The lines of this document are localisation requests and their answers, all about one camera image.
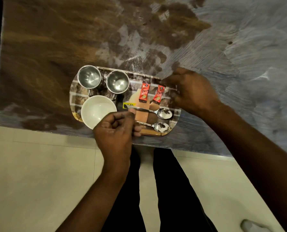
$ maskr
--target table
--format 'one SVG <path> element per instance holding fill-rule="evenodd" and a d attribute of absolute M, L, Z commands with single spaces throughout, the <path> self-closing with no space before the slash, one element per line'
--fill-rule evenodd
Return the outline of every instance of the table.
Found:
<path fill-rule="evenodd" d="M 4 0 L 3 16 L 1 126 L 92 138 L 69 108 L 81 66 L 165 78 L 180 65 L 287 151 L 287 0 Z M 134 142 L 230 156 L 186 112 Z"/>

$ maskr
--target spoon handle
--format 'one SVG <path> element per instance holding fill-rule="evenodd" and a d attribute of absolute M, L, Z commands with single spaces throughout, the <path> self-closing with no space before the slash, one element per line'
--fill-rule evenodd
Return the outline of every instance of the spoon handle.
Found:
<path fill-rule="evenodd" d="M 147 123 L 144 123 L 144 122 L 136 121 L 136 123 L 137 123 L 137 124 L 140 124 L 140 125 L 145 125 L 145 126 L 154 127 L 154 125 L 150 125 L 150 124 L 147 124 Z"/>
<path fill-rule="evenodd" d="M 145 111 L 145 112 L 154 113 L 154 111 L 152 111 L 152 110 L 141 108 L 141 107 L 130 106 L 130 105 L 127 105 L 127 104 L 124 104 L 124 107 L 127 107 L 128 109 L 134 108 L 137 111 Z"/>

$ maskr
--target stainless steel cup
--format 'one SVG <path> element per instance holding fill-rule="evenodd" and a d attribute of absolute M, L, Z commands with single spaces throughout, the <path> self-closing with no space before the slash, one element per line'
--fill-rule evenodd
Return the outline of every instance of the stainless steel cup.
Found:
<path fill-rule="evenodd" d="M 125 72 L 112 71 L 107 76 L 107 88 L 113 93 L 112 101 L 115 101 L 118 94 L 127 91 L 130 86 L 130 78 Z"/>
<path fill-rule="evenodd" d="M 89 89 L 89 97 L 94 94 L 94 89 L 100 88 L 105 84 L 105 77 L 97 67 L 86 65 L 80 68 L 77 74 L 79 84 Z"/>

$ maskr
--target black pants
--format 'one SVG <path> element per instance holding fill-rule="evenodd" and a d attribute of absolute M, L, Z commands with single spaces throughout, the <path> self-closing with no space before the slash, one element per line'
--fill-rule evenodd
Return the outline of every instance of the black pants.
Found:
<path fill-rule="evenodd" d="M 103 232 L 146 231 L 139 209 L 140 158 L 134 148 L 130 160 L 126 181 L 103 226 Z M 161 232 L 217 232 L 170 149 L 154 150 L 153 169 L 159 198 Z"/>

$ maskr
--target white bowl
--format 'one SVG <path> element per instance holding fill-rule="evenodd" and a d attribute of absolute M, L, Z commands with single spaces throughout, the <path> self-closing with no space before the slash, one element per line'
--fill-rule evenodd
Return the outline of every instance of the white bowl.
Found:
<path fill-rule="evenodd" d="M 108 113 L 117 107 L 110 98 L 95 95 L 88 98 L 81 108 L 81 118 L 86 126 L 93 129 Z"/>

